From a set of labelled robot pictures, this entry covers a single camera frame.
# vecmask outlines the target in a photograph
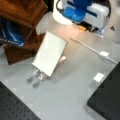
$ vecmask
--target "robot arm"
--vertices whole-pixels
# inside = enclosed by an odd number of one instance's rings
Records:
[[[65,18],[62,14],[60,14],[56,9],[56,2],[58,0],[54,0],[54,11],[53,17],[56,21],[60,21],[62,24],[71,24],[72,21]],[[69,6],[67,4],[67,0],[61,0],[58,7],[66,8]],[[88,13],[84,17],[83,21],[80,25],[85,25],[85,27],[90,32],[96,32],[106,26],[104,37],[108,40],[112,40],[116,43],[120,43],[120,2],[119,0],[93,0],[93,4],[87,7],[87,10],[95,12],[97,17],[94,17]]]
[[[88,7],[85,9],[85,15],[83,16],[83,11],[79,7],[82,3],[82,0],[73,0],[73,1],[66,1],[66,7],[65,8],[59,8],[58,3],[61,2],[61,6],[63,6],[62,0],[55,0],[54,6],[56,6],[56,10],[59,11],[64,17],[71,20],[74,23],[81,24],[82,22],[85,22],[88,24],[88,26],[92,26],[98,29],[103,28],[108,23],[108,17],[110,15],[111,9],[110,4],[105,5],[107,2],[100,3],[100,0],[94,0],[92,1],[92,4],[88,4]]]

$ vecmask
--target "gray tabletop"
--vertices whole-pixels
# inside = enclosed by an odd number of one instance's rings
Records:
[[[98,51],[109,52],[118,62],[120,46],[96,34],[77,33],[72,26],[58,23],[49,31],[68,40],[64,51],[67,59],[52,77],[37,89],[33,88],[26,80],[32,74],[34,58],[9,66],[0,47],[0,80],[42,120],[104,120],[87,107],[87,100],[99,85],[93,80],[94,76],[98,72],[109,74],[115,64],[69,40],[69,36]]]

